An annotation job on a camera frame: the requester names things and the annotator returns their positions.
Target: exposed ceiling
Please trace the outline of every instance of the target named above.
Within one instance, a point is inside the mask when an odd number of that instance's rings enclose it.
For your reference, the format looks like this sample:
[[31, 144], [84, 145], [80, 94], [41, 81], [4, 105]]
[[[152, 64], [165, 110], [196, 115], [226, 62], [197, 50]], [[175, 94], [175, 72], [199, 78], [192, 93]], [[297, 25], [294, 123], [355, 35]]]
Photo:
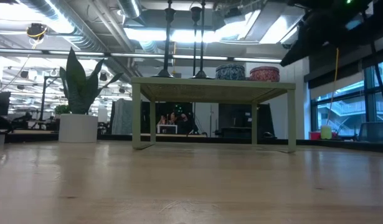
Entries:
[[[123, 13], [120, 11], [117, 0], [18, 0], [21, 4], [1, 4], [0, 3], [0, 47], [31, 49], [35, 43], [26, 35], [26, 29], [31, 23], [47, 24], [50, 29], [43, 38], [43, 42], [36, 46], [37, 49], [46, 50], [68, 50], [73, 47], [75, 50], [82, 50], [74, 39], [78, 36], [88, 33], [93, 37], [93, 41], [98, 42], [103, 50], [109, 52], [127, 52], [135, 50], [137, 52], [146, 52], [144, 42], [151, 42], [156, 46], [155, 51], [163, 53], [164, 33], [166, 28], [165, 13], [163, 9], [167, 8], [167, 1], [163, 0], [140, 0], [142, 13], [136, 19], [125, 19], [123, 23]], [[57, 26], [52, 23], [51, 18], [38, 11], [37, 7], [33, 9], [28, 6], [37, 6], [39, 3], [50, 3], [54, 6], [54, 12], [62, 9], [70, 12], [58, 16], [58, 21], [76, 18], [78, 29], [73, 34], [60, 34], [60, 30], [65, 30], [68, 25], [61, 24]], [[175, 20], [172, 23], [171, 38], [176, 40], [176, 44], [171, 44], [171, 53], [192, 55], [193, 53], [193, 21], [189, 9], [193, 6], [200, 6], [195, 1], [175, 1], [172, 7], [177, 10]], [[242, 13], [244, 21], [225, 25], [224, 17], [230, 8], [238, 7]], [[303, 10], [289, 7], [285, 1], [208, 1], [206, 6], [204, 55], [213, 56], [236, 56], [236, 57], [262, 57], [262, 58], [282, 58], [286, 54], [286, 49], [280, 44], [291, 44], [296, 39], [295, 24], [303, 15]], [[197, 54], [200, 54], [200, 43], [197, 43]], [[3, 85], [10, 82], [17, 75], [17, 68], [25, 62], [24, 57], [0, 56], [4, 64]], [[95, 65], [95, 60], [83, 58], [82, 63], [86, 70], [91, 72]], [[176, 60], [176, 66], [190, 67], [190, 60]], [[207, 61], [204, 65], [207, 67], [217, 67], [223, 62]], [[59, 58], [31, 58], [25, 66], [25, 70], [35, 70], [39, 75], [50, 74], [54, 69], [65, 66], [65, 60]], [[154, 71], [163, 66], [162, 60], [155, 59], [136, 59], [127, 61], [125, 59], [115, 59], [106, 63], [104, 72], [114, 73], [117, 70], [126, 70], [128, 77], [143, 75], [140, 71]], [[127, 88], [125, 94], [118, 92], [118, 85], [127, 82], [128, 78], [122, 79], [122, 82], [110, 85], [110, 90], [103, 93], [105, 98], [114, 100], [125, 96], [129, 98], [131, 89]], [[25, 85], [25, 90], [18, 90], [17, 85]], [[47, 92], [51, 94], [60, 94], [59, 79], [54, 85], [48, 88]], [[13, 95], [14, 105], [25, 105], [25, 99], [33, 97], [40, 98], [42, 81], [18, 78], [16, 82], [7, 90], [18, 95]], [[35, 93], [35, 95], [21, 95], [20, 93]], [[54, 95], [47, 96], [51, 101], [49, 105], [62, 103], [63, 99], [57, 99]], [[105, 105], [110, 110], [109, 103], [97, 99], [93, 108]]]

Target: ceiling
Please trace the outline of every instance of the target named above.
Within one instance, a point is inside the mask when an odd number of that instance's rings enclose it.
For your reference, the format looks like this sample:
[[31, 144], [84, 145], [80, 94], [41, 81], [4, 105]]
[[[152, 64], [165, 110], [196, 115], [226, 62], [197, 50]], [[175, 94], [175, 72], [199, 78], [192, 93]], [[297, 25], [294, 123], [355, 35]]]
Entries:
[[[45, 0], [19, 0], [21, 3], [25, 2], [40, 2]], [[164, 34], [166, 28], [165, 13], [163, 9], [167, 8], [166, 1], [161, 0], [140, 0], [142, 5], [142, 13], [139, 18], [125, 19], [123, 24], [123, 16], [118, 6], [117, 0], [102, 1], [104, 6], [108, 9], [110, 17], [115, 20], [115, 23], [122, 29], [122, 36], [115, 29], [114, 24], [107, 15], [103, 14], [103, 19], [108, 21], [111, 29], [99, 17], [98, 12], [90, 4], [97, 0], [49, 0], [52, 4], [61, 4], [71, 10], [71, 13], [66, 14], [64, 19], [69, 19], [71, 16], [81, 20], [81, 26], [77, 30], [78, 33], [90, 30], [94, 37], [95, 42], [99, 42], [103, 46], [104, 51], [109, 52], [128, 52], [134, 50], [136, 52], [145, 52], [142, 42], [139, 39], [146, 39], [156, 46], [156, 53], [162, 54], [164, 50], [164, 40], [158, 34]], [[189, 9], [194, 6], [200, 6], [195, 1], [175, 1], [172, 7], [177, 11], [175, 20], [172, 23], [171, 38], [175, 38], [175, 33], [179, 30], [193, 29], [191, 20], [191, 13]], [[224, 17], [231, 7], [239, 7], [242, 12], [242, 17], [245, 21], [237, 25], [227, 26], [224, 24]], [[204, 40], [211, 35], [213, 38], [204, 44], [204, 55], [212, 56], [237, 56], [237, 57], [262, 57], [262, 58], [278, 58], [281, 59], [286, 54], [286, 49], [282, 44], [291, 44], [297, 38], [296, 22], [303, 15], [303, 10], [289, 7], [284, 1], [208, 1], [206, 6], [205, 18], [205, 36]], [[15, 48], [15, 49], [31, 49], [34, 40], [31, 40], [26, 35], [26, 29], [31, 23], [47, 24], [50, 28], [47, 35], [43, 38], [43, 42], [36, 46], [36, 49], [46, 50], [68, 50], [73, 47], [80, 50], [75, 44], [73, 37], [70, 34], [66, 36], [58, 33], [60, 30], [65, 29], [51, 24], [51, 20], [46, 18], [43, 13], [38, 12], [37, 9], [31, 9], [25, 4], [1, 4], [0, 3], [0, 48]], [[145, 30], [153, 30], [151, 33], [144, 33]], [[140, 32], [141, 35], [134, 37], [134, 33]], [[292, 35], [286, 38], [286, 41], [280, 41], [290, 32]], [[171, 53], [192, 55], [193, 54], [193, 38], [190, 40], [190, 35], [178, 36], [175, 44], [171, 44]], [[197, 43], [197, 54], [201, 53], [201, 45]], [[18, 73], [26, 61], [25, 57], [18, 57], [18, 55], [7, 56], [0, 55], [1, 63], [4, 67], [3, 86], [10, 82]], [[91, 72], [96, 64], [93, 58], [81, 58], [82, 65], [86, 71]], [[143, 75], [142, 71], [157, 71], [163, 66], [162, 60], [155, 59], [136, 59], [135, 62], [118, 59], [118, 63], [123, 68], [128, 70], [127, 75], [138, 76]], [[191, 67], [191, 60], [176, 60], [171, 62], [179, 67]], [[206, 67], [215, 68], [222, 65], [223, 62], [206, 61]], [[111, 63], [105, 63], [103, 68], [104, 72], [108, 74], [115, 73], [117, 69], [113, 69]], [[65, 67], [65, 59], [62, 58], [30, 58], [24, 66], [24, 70], [32, 70], [39, 76], [54, 73], [59, 67]], [[26, 78], [18, 78], [13, 85], [8, 86], [5, 90], [13, 92], [13, 108], [29, 107], [40, 108], [40, 96], [42, 93], [43, 78], [30, 80]], [[98, 107], [106, 106], [109, 110], [111, 108], [111, 101], [119, 97], [130, 99], [131, 88], [129, 85], [122, 82], [117, 82], [110, 85], [110, 89], [96, 100], [93, 104], [93, 110], [96, 111]], [[56, 105], [65, 103], [65, 99], [60, 96], [62, 92], [59, 89], [61, 82], [59, 79], [55, 80], [53, 84], [47, 89], [46, 102], [48, 110], [53, 109]], [[24, 90], [18, 90], [18, 85], [24, 85]], [[125, 94], [118, 92], [119, 86], [127, 86]]]

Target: ceiling duct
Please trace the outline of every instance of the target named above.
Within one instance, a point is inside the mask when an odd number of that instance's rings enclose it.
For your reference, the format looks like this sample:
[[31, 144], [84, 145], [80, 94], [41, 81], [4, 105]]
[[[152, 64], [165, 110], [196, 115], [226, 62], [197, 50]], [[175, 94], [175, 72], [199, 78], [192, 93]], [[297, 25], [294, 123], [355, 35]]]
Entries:
[[[109, 52], [109, 49], [95, 35], [95, 33], [86, 25], [86, 23], [73, 11], [73, 9], [65, 1], [60, 0], [18, 0], [27, 7], [43, 14], [52, 21], [65, 19], [73, 26], [74, 31], [64, 37], [67, 41], [74, 44], [82, 51], [91, 52]], [[129, 68], [121, 65], [115, 58], [105, 60], [105, 65], [112, 70], [113, 73], [125, 72], [126, 76], [121, 77], [121, 81], [129, 82], [132, 76]]]
[[137, 18], [141, 14], [139, 0], [117, 0], [120, 9], [127, 18]]

